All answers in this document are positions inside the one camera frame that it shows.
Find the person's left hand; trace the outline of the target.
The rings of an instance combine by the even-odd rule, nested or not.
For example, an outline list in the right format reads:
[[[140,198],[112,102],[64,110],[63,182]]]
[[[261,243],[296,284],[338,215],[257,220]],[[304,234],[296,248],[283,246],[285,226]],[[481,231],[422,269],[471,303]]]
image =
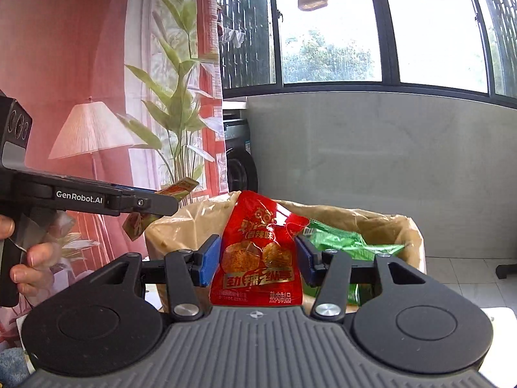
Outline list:
[[[10,280],[32,305],[52,296],[54,278],[51,268],[59,262],[62,251],[55,241],[60,232],[56,213],[51,215],[47,230],[53,235],[51,240],[33,245],[26,252],[26,261],[14,265],[10,270]]]

